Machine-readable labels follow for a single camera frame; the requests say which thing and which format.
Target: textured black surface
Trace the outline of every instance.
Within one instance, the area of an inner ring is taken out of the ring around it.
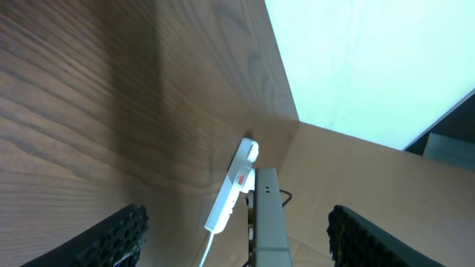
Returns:
[[[336,205],[328,220],[335,266],[442,266],[347,207]]]
[[[135,266],[140,258],[148,216],[143,206],[129,205],[58,248],[23,266]]]

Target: white power strip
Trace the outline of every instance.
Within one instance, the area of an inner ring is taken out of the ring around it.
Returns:
[[[252,164],[258,158],[259,145],[256,141],[243,138],[237,148],[234,159],[229,166],[228,173],[217,194],[213,208],[205,223],[206,230],[210,231],[208,245],[200,262],[203,266],[215,234],[224,230],[232,214],[239,192],[248,193],[255,187],[255,169]]]

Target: wooden desk surface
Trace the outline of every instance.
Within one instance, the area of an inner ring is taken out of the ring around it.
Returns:
[[[1,5],[0,266],[129,203],[151,215],[141,266],[197,265],[240,139],[279,167],[298,124],[263,1]],[[245,262],[230,224],[209,266]]]

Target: white wall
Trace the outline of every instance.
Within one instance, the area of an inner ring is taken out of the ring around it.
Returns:
[[[403,149],[475,88],[474,0],[266,0],[302,122]]]

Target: white cable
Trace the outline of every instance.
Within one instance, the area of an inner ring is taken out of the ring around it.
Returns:
[[[200,267],[203,267],[203,264],[205,264],[205,260],[206,260],[206,256],[208,256],[209,248],[211,248],[211,243],[213,243],[213,237],[214,237],[214,233],[210,232],[208,245],[206,246],[205,253],[203,254],[203,257],[201,258]]]

